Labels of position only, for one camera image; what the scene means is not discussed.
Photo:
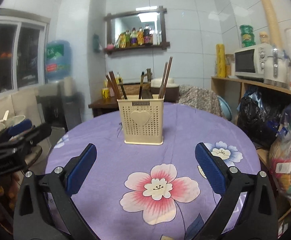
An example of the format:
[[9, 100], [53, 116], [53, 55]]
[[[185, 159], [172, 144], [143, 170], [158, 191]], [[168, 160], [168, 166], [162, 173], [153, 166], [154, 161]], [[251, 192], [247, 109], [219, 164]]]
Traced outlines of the left hand yellow nails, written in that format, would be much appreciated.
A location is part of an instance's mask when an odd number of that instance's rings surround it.
[[[6, 196], [8, 198], [8, 206], [9, 208], [14, 211], [16, 201], [17, 201], [17, 194], [19, 190], [20, 178], [17, 173], [13, 173], [7, 177], [2, 177], [3, 185], [0, 185], [0, 197]], [[5, 219], [3, 212], [0, 210], [0, 220]]]

